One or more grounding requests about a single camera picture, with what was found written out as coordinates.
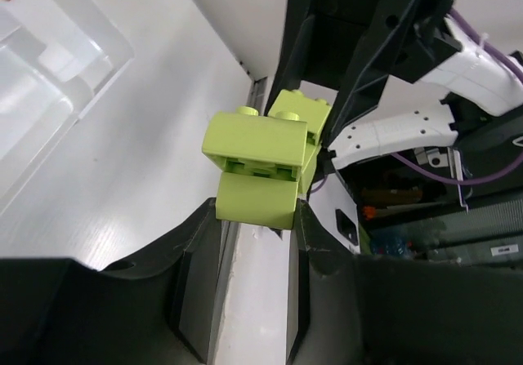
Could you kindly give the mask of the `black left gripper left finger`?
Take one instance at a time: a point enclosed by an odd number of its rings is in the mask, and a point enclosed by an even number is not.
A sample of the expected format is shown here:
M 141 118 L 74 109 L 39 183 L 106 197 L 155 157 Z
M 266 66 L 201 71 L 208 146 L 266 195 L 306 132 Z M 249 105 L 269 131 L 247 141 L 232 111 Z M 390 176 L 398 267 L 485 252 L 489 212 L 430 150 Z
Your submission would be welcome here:
M 102 270 L 1 261 L 4 364 L 207 364 L 221 250 L 214 198 Z

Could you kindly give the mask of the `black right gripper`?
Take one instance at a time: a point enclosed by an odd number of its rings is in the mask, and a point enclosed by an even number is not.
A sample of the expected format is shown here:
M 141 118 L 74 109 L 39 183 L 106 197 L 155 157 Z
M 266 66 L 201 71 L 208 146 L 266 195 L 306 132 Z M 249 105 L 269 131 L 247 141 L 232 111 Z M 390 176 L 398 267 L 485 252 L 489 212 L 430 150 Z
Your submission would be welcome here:
M 271 103 L 302 78 L 339 91 L 322 133 L 329 147 L 344 126 L 378 107 L 390 76 L 417 82 L 458 52 L 444 23 L 453 2 L 287 0 Z

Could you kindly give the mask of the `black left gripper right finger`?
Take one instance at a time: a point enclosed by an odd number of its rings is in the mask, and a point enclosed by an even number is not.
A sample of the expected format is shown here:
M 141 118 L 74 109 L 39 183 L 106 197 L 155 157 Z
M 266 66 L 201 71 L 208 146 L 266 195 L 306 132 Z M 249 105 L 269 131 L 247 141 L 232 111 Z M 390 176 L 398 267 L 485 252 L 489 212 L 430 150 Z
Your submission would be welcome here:
M 522 274 L 358 256 L 299 201 L 291 364 L 519 364 Z

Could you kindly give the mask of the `pale green square lego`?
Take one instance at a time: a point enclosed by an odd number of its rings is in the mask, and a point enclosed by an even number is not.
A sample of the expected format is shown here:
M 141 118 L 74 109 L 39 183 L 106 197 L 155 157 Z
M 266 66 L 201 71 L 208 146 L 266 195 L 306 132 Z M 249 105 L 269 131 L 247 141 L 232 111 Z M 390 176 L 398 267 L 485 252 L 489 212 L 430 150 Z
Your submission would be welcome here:
M 266 180 L 266 183 L 261 185 L 261 193 L 254 198 L 256 204 L 248 204 L 248 207 L 254 207 L 253 212 L 258 213 L 258 216 L 251 216 L 253 223 L 245 224 L 273 229 L 291 229 L 297 204 L 298 183 L 265 177 L 261 179 Z M 220 190 L 219 182 L 216 197 L 216 218 L 232 221 L 232 218 L 226 216 L 226 211 L 230 208 L 225 207 L 225 197 L 223 196 L 225 193 L 226 191 Z

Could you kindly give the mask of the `pale green curved lego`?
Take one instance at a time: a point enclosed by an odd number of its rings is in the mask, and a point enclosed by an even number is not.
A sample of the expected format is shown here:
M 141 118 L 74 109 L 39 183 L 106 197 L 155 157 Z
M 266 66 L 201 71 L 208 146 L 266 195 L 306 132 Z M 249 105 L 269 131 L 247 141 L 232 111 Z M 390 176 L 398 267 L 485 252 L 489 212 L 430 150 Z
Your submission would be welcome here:
M 256 173 L 297 181 L 304 162 L 307 125 L 290 118 L 255 115 L 252 109 L 219 112 L 208 124 L 202 152 L 224 172 L 254 161 Z

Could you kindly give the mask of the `pale green long lego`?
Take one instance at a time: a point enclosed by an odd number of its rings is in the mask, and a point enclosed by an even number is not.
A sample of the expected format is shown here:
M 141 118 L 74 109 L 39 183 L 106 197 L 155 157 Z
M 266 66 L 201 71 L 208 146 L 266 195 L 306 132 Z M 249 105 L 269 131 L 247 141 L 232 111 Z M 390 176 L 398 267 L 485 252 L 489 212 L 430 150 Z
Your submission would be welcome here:
M 290 112 L 307 125 L 304 162 L 301 170 L 298 193 L 306 195 L 314 178 L 317 155 L 321 149 L 321 133 L 331 111 L 331 105 L 324 99 L 311 99 L 299 90 L 282 90 L 269 110 L 275 117 L 279 112 Z

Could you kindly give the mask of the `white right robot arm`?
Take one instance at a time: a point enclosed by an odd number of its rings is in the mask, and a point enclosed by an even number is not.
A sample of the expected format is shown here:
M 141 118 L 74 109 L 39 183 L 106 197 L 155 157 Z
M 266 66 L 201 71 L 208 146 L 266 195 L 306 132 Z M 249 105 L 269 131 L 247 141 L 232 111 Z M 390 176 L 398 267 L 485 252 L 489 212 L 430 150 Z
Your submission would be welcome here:
M 522 110 L 522 59 L 454 0 L 287 0 L 269 115 L 297 113 L 336 168 L 461 145 Z

